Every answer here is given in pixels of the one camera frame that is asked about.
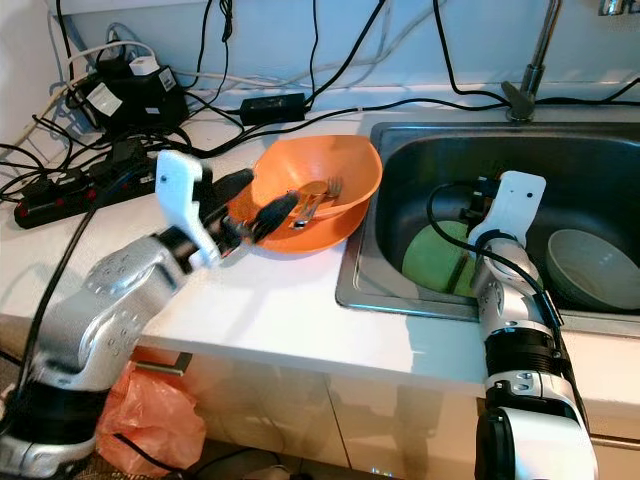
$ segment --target stainless steel sink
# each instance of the stainless steel sink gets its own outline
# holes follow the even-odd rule
[[[597,312],[572,304],[554,291],[545,265],[547,240],[562,228],[594,233],[640,265],[640,124],[382,123],[371,140],[384,174],[365,222],[347,245],[336,290],[341,305],[477,321],[474,299],[405,278],[404,253],[428,224],[426,200],[435,186],[520,170],[547,179],[527,251],[566,328],[640,338],[640,311]],[[469,204],[468,196],[453,191],[439,196],[434,210],[439,218],[456,218]]]

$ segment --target white countertop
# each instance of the white countertop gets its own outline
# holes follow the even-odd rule
[[[637,109],[597,112],[541,109],[537,120],[640,122]],[[411,107],[322,121],[282,138],[368,135],[371,126],[381,121],[503,120],[503,111]],[[232,127],[217,120],[193,122],[187,131],[202,148],[234,134]],[[277,138],[262,137],[211,160],[214,175],[251,166]],[[7,207],[0,209],[0,315],[30,317],[80,217],[21,230]],[[75,291],[104,255],[165,227],[152,195],[102,209],[81,240],[54,298]],[[142,343],[483,396],[486,372],[477,324],[337,305],[334,296],[344,245],[300,256],[243,247],[221,267],[192,275],[168,308],[147,326]],[[640,415],[640,386],[634,381],[640,341],[571,332],[565,339],[590,409],[623,408]]]

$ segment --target orange plastic bag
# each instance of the orange plastic bag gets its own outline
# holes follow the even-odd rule
[[[129,364],[109,393],[98,423],[98,452],[124,473],[162,477],[156,467],[113,435],[121,433],[153,458],[188,468],[200,459],[204,420],[194,412],[195,400],[163,381],[162,376]]]

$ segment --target power adapter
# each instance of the power adapter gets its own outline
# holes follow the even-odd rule
[[[240,105],[242,124],[299,122],[304,120],[304,93],[247,98]]]

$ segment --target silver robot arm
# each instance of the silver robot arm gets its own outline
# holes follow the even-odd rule
[[[48,310],[28,382],[0,425],[0,478],[68,479],[84,469],[109,390],[147,323],[192,271],[215,266],[244,238],[260,241],[298,200],[287,194],[238,224],[226,203],[252,172],[211,179],[198,161],[161,152],[156,195],[172,226],[99,261],[79,292]]]
[[[540,177],[505,173],[485,221],[470,234],[475,246],[510,260],[536,281],[524,235],[543,190]],[[589,432],[564,375],[569,360],[561,358],[561,336],[546,321],[536,291],[487,256],[477,259],[472,288],[489,375],[486,411],[478,420],[476,479],[597,479]]]

